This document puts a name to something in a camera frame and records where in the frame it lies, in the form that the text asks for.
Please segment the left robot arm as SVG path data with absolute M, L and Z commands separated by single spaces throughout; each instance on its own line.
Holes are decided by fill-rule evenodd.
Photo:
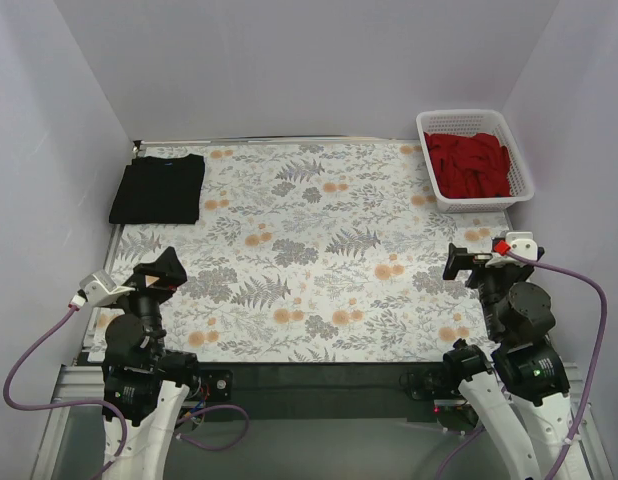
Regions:
M 123 312 L 105 331 L 104 479 L 161 479 L 181 407 L 201 390 L 196 356 L 164 344 L 160 306 L 186 281 L 169 247 L 99 302 Z

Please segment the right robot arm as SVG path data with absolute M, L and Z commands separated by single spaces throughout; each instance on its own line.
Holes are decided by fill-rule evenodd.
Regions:
M 488 253 L 451 245 L 442 277 L 470 276 L 488 338 L 486 355 L 460 339 L 443 356 L 443 389 L 464 397 L 490 434 L 513 479 L 542 479 L 569 429 L 570 384 L 547 335 L 555 327 L 551 298 L 529 282 L 544 248 L 532 239 L 497 238 Z

